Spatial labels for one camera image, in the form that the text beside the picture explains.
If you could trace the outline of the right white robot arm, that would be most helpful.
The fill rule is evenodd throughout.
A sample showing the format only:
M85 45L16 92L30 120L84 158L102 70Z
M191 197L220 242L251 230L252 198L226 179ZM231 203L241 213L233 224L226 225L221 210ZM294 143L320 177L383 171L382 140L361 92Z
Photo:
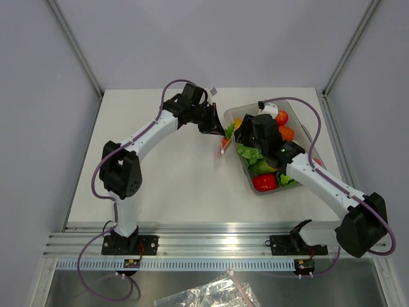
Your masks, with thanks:
M337 245L349 255L360 258L375 254L373 246L386 235L391 254L396 239L387 222L385 200L377 193L366 195L331 175L301 146L283 141L279 127L270 114L245 115L235 131L235 141L257 149L269 166L296 180L327 204L336 221L302 221L290 232L290 246L305 253L312 246Z

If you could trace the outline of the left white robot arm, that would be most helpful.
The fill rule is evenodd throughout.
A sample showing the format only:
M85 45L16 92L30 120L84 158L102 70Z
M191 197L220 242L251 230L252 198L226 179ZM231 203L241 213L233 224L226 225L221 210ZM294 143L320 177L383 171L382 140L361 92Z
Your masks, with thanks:
M138 247L138 225L129 200L140 189L141 163L164 138L182 126L193 123L202 134L223 136L217 107L206 89L184 79L170 82L162 92L156 117L120 143L107 142L102 160L93 177L99 177L107 199L114 203L114 221L110 236L125 255Z

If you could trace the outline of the clear dotted zip bag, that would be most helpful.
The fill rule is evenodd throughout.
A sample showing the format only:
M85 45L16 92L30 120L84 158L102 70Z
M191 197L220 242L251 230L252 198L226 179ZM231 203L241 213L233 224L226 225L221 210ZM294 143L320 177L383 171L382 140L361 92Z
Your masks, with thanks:
M224 135L220 137L220 141L217 145L217 150L215 153L215 157L213 160L213 167L216 168L223 156L226 154L227 150L229 149L230 145L234 140L234 133L235 133L235 126L231 124L224 130Z

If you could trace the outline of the toy carrot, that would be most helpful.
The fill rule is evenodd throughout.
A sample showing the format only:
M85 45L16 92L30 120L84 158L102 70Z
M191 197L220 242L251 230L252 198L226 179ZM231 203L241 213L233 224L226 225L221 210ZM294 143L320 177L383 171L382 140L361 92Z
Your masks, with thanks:
M227 128L224 130L225 135L222 138L221 141L221 146L220 146L220 154L224 155L226 150L229 148L231 144L231 138L234 134L234 123L231 123L227 126Z

